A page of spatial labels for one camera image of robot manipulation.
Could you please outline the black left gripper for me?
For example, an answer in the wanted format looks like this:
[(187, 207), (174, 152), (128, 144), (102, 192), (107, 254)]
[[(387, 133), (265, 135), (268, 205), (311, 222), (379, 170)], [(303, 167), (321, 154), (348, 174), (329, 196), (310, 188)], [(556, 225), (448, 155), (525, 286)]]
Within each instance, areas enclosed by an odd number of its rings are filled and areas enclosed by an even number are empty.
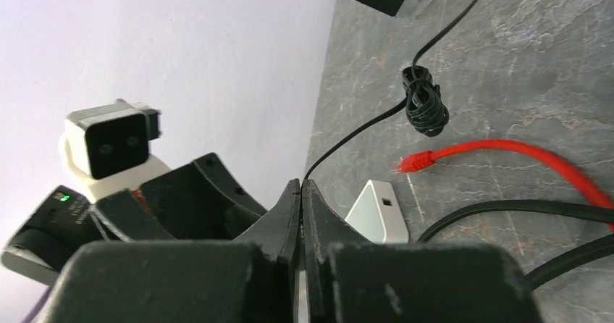
[(52, 286), (81, 246), (103, 239), (89, 208), (103, 226), (124, 242), (174, 240), (131, 190), (122, 190), (91, 205), (84, 195), (60, 185), (9, 239), (1, 253), (1, 264)]

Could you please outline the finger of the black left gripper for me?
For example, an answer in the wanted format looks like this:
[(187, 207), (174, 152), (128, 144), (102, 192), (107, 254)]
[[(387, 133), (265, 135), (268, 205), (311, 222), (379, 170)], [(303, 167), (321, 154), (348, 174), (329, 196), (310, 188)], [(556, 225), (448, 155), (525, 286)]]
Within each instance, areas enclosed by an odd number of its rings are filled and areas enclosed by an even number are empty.
[(232, 240), (266, 213), (215, 153), (143, 183), (140, 194), (177, 239)]

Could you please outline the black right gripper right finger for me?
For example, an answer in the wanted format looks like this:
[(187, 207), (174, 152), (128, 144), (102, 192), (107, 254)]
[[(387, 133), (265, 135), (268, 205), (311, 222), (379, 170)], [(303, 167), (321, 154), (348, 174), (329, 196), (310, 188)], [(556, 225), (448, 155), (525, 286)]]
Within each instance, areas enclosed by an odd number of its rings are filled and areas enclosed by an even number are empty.
[(540, 322), (520, 266), (483, 243), (376, 244), (303, 182), (312, 322)]

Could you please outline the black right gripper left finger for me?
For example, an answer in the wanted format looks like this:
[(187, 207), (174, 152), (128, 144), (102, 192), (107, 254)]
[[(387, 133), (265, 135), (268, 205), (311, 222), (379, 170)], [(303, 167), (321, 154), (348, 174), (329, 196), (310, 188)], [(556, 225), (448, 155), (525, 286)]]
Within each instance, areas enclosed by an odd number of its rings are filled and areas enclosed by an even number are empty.
[(300, 183), (234, 240), (98, 241), (68, 261), (41, 322), (295, 322)]

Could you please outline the black power adapter with cord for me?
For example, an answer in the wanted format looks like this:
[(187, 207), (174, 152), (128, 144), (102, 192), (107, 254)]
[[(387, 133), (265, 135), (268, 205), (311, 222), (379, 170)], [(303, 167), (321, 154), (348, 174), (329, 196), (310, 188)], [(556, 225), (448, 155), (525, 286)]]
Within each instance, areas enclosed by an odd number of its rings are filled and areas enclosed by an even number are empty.
[(427, 68), (419, 65), (418, 62), (426, 52), (457, 26), (457, 24), (474, 8), (478, 1), (479, 0), (471, 0), (469, 5), (457, 17), (444, 26), (438, 34), (418, 50), (412, 59), (411, 65), (402, 71), (405, 98), (391, 109), (388, 109), (375, 118), (360, 125), (334, 144), (307, 169), (303, 178), (304, 181), (309, 179), (311, 173), (321, 163), (350, 140), (354, 139), (357, 135), (371, 126), (389, 119), (399, 112), (404, 112), (410, 125), (412, 125), (418, 133), (426, 137), (436, 137), (444, 130), (450, 120), (450, 113), (442, 101), (440, 85), (434, 82), (432, 73)]

